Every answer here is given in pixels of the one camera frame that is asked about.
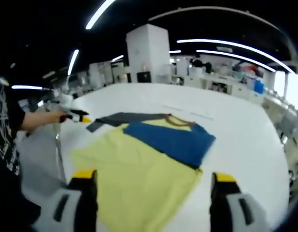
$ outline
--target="window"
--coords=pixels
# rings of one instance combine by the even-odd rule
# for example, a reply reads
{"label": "window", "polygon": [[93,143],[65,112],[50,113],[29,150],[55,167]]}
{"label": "window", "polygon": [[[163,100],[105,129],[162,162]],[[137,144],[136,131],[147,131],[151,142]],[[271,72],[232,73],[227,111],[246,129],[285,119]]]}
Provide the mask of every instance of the window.
{"label": "window", "polygon": [[277,71],[274,77],[274,91],[276,91],[279,96],[284,97],[284,89],[285,89],[285,72]]}
{"label": "window", "polygon": [[288,74],[285,99],[298,109],[298,74]]}

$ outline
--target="person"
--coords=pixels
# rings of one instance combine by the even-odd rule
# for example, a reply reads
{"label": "person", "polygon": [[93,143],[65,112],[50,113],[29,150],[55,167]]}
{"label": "person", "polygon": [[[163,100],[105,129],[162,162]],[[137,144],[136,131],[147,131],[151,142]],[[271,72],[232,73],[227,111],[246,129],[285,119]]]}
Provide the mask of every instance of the person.
{"label": "person", "polygon": [[19,130],[32,131],[60,122],[62,111],[25,113],[10,87],[0,85],[0,231],[30,231],[40,207],[28,201],[21,192],[21,165],[14,139]]}

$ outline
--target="black ceiling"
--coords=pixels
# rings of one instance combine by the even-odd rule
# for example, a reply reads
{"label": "black ceiling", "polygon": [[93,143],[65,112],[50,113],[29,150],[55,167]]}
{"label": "black ceiling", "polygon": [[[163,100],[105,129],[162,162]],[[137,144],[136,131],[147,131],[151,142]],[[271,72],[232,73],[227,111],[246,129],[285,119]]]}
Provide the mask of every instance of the black ceiling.
{"label": "black ceiling", "polygon": [[[46,0],[0,2],[0,75],[17,84],[43,84],[42,76],[68,66],[74,49],[80,49],[75,71],[92,62],[111,60],[126,54],[126,33],[148,19],[178,8],[224,6],[249,11],[287,32],[298,46],[298,6],[291,1],[234,0],[116,0],[91,30],[90,17],[103,0]],[[208,38],[246,44],[280,60],[289,60],[285,37],[272,27],[236,13],[197,10],[172,14],[150,22],[166,28],[170,49],[195,53],[196,49],[216,50],[212,44],[177,44],[178,39]],[[253,52],[234,48],[264,63],[270,60]]]}

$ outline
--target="white table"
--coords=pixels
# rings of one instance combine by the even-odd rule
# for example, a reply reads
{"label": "white table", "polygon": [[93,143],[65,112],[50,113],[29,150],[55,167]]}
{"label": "white table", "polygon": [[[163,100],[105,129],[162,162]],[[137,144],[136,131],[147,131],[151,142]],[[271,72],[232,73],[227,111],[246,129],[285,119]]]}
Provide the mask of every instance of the white table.
{"label": "white table", "polygon": [[[272,228],[285,217],[289,196],[287,162],[273,124],[260,106],[193,87],[115,84],[76,99],[73,107],[88,111],[92,119],[117,112],[172,113],[197,122],[216,136],[203,160],[200,183],[164,231],[210,231],[210,188],[215,171],[233,175],[242,192],[250,193],[262,205]],[[85,128],[85,124],[71,121],[61,126],[67,179],[74,171],[70,152],[112,127],[105,125],[95,134]]]}

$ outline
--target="yellow t-shirt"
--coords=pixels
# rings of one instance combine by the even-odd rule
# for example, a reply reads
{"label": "yellow t-shirt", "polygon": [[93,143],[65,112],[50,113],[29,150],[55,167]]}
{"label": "yellow t-shirt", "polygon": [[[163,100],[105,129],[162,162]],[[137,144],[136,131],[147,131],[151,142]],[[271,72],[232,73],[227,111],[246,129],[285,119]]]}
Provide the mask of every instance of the yellow t-shirt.
{"label": "yellow t-shirt", "polygon": [[[189,131],[171,117],[144,123]],[[121,125],[73,152],[77,170],[98,171],[98,219],[110,232],[158,232],[201,177],[194,170],[123,133]]]}

